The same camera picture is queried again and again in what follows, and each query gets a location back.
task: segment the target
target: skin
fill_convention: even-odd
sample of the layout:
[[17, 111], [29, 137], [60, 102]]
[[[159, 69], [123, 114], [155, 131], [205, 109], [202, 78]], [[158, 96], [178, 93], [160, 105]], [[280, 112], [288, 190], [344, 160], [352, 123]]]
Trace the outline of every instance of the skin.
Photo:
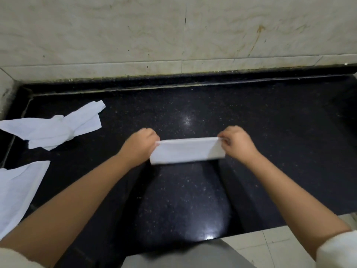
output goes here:
[[[258, 152], [238, 126], [222, 131], [222, 147], [257, 177], [302, 246], [316, 258], [326, 240], [350, 227]], [[0, 241], [45, 267], [56, 264], [112, 187], [131, 168], [149, 159], [160, 138], [152, 129], [132, 134], [119, 153], [38, 208]]]
[[241, 127], [229, 126], [218, 137], [223, 138], [222, 148], [226, 153], [257, 177], [314, 260], [317, 249], [328, 239], [351, 231], [350, 226], [265, 158]]

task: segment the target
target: brown stain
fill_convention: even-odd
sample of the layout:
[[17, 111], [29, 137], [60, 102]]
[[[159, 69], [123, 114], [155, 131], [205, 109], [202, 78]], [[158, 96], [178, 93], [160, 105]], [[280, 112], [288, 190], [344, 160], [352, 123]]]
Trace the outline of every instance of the brown stain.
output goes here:
[[264, 30], [265, 30], [265, 27], [260, 24], [259, 27], [258, 27], [258, 30], [257, 30], [257, 34], [258, 34], [257, 39], [255, 40], [254, 45], [253, 45], [252, 49], [250, 50], [250, 52], [249, 52], [249, 54], [248, 54], [248, 57], [249, 57], [250, 54], [252, 53], [252, 50], [254, 49], [255, 45], [257, 44], [257, 41], [258, 41], [258, 39], [259, 39], [259, 37], [260, 37], [260, 33], [261, 33], [262, 31], [264, 31]]

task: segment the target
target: folded white cloth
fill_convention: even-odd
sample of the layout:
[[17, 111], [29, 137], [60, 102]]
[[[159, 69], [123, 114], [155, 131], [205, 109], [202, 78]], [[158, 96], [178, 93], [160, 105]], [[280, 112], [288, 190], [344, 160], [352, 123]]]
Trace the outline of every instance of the folded white cloth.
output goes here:
[[56, 148], [75, 136], [90, 133], [102, 127], [98, 113], [105, 108], [102, 101], [92, 101], [67, 116], [56, 115], [51, 119], [26, 117], [0, 121], [0, 129], [29, 140], [29, 149]]
[[38, 161], [0, 168], [0, 240], [24, 217], [49, 165], [50, 161]]
[[173, 139], [158, 143], [150, 156], [152, 165], [221, 159], [226, 154], [218, 137]]

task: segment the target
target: hand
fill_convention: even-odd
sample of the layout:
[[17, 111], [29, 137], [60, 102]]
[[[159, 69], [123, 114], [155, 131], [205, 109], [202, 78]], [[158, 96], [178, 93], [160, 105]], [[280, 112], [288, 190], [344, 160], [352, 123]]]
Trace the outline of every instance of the hand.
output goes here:
[[131, 169], [150, 158], [151, 153], [158, 146], [156, 141], [160, 141], [160, 137], [153, 129], [142, 128], [125, 141], [117, 156]]
[[218, 134], [222, 138], [222, 148], [231, 157], [247, 164], [259, 155], [252, 139], [239, 126], [228, 126]]

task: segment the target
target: white sleeve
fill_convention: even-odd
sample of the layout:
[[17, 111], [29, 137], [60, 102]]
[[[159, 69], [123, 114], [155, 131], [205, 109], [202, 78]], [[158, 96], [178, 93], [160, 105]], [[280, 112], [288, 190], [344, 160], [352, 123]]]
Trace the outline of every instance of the white sleeve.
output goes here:
[[20, 253], [7, 248], [0, 248], [1, 268], [43, 268], [36, 262], [29, 261]]
[[356, 268], [357, 230], [339, 234], [319, 247], [316, 268]]

